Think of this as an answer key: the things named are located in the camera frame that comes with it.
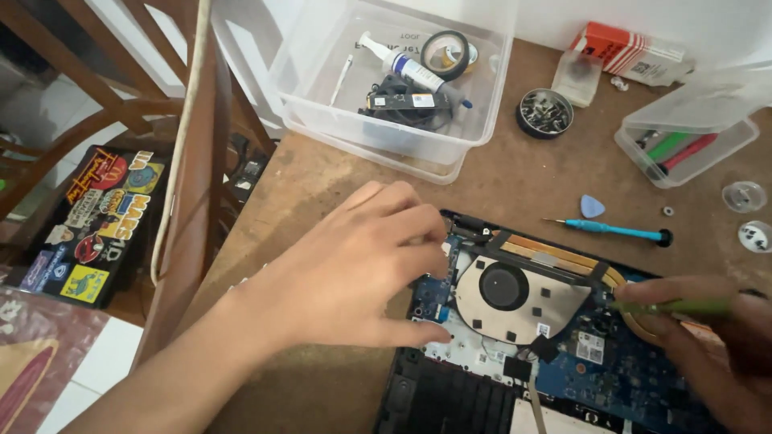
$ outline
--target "black tape roll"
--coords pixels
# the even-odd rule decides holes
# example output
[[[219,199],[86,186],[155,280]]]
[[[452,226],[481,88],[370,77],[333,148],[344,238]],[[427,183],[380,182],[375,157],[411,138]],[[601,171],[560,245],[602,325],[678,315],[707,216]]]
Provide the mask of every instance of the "black tape roll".
[[[442,39],[454,39],[452,44],[444,43]],[[446,46],[454,45],[460,46],[461,55],[459,61],[451,66],[433,66],[429,61],[436,53],[443,53]],[[424,48],[421,50],[421,64],[427,69],[436,74],[444,81],[453,81],[461,76],[469,66],[469,41],[466,40],[466,36],[455,31],[445,30],[444,32],[436,33],[426,41]]]

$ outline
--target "small plastic cup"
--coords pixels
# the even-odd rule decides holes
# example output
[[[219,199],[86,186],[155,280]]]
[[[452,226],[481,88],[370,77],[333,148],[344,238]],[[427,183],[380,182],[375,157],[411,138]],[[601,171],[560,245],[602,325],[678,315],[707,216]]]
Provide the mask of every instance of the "small plastic cup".
[[[767,193],[755,182],[739,181],[727,185],[721,191],[726,206],[734,212],[745,214],[760,210],[767,204]]]
[[[737,231],[743,247],[753,253],[772,253],[772,226],[754,220],[745,223]]]

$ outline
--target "wooden chair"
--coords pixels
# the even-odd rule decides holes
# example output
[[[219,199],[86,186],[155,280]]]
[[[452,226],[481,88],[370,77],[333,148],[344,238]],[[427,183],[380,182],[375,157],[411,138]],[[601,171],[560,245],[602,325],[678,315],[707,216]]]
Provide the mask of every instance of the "wooden chair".
[[[75,146],[114,122],[121,122],[136,135],[149,134],[147,115],[181,114],[183,101],[169,99],[142,70],[84,0],[58,0],[89,33],[115,64],[130,77],[141,94],[136,100],[122,100],[108,85],[86,68],[58,39],[37,22],[17,0],[0,0],[0,22],[27,42],[54,68],[67,75],[89,94],[103,110],[88,117],[58,137],[45,151],[20,149],[8,143],[2,148],[35,157],[34,161],[0,160],[15,174],[0,192],[0,218],[27,195]],[[188,71],[151,18],[141,0],[124,0],[133,18],[157,47],[170,67],[187,83]],[[167,13],[188,40],[191,64],[198,2],[148,0],[147,4]],[[181,170],[174,188],[171,216],[156,287],[136,363],[155,354],[171,339],[185,309],[214,259],[213,240],[221,230],[217,218],[223,195],[225,151],[229,133],[245,135],[266,154],[275,144],[269,139],[257,114],[228,68],[213,36],[208,38],[198,96],[181,156]]]

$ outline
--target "blue screwdriver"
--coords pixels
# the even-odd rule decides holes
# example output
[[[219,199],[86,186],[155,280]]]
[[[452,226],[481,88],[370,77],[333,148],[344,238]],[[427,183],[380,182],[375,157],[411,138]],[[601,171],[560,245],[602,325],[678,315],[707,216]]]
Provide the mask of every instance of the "blue screwdriver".
[[[638,238],[650,239],[657,243],[660,247],[670,247],[673,244],[673,232],[668,229],[660,229],[659,232],[639,231],[637,229],[618,228],[616,226],[610,226],[605,223],[592,222],[590,220],[553,220],[542,219],[549,222],[563,223],[566,226],[570,226],[575,229],[579,229],[587,232],[611,232],[619,235],[637,236]]]

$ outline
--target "white cable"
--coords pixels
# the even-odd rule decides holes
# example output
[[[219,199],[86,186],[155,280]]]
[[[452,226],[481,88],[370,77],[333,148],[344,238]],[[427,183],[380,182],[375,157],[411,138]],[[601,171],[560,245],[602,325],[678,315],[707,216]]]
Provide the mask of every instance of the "white cable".
[[[201,70],[204,66],[206,56],[206,44],[209,36],[210,15],[212,13],[212,0],[199,0],[198,18],[196,19],[195,41],[193,45],[193,60],[190,65],[190,78],[188,79],[188,91],[185,94],[185,102],[182,105],[182,115],[180,116],[180,127],[177,130],[177,139],[174,141],[174,154],[171,157],[171,167],[169,168],[169,182],[166,187],[166,197],[164,198],[164,211],[161,216],[161,224],[158,226],[158,233],[153,246],[153,258],[150,263],[150,278],[155,286],[158,286],[157,268],[158,256],[161,254],[161,245],[166,236],[166,230],[169,226],[171,217],[171,204],[174,201],[174,187],[177,184],[177,175],[180,170],[180,160],[182,159],[182,148],[185,145],[185,138],[188,136],[188,127],[191,123],[191,112],[193,104],[198,95],[198,88],[201,84]]]

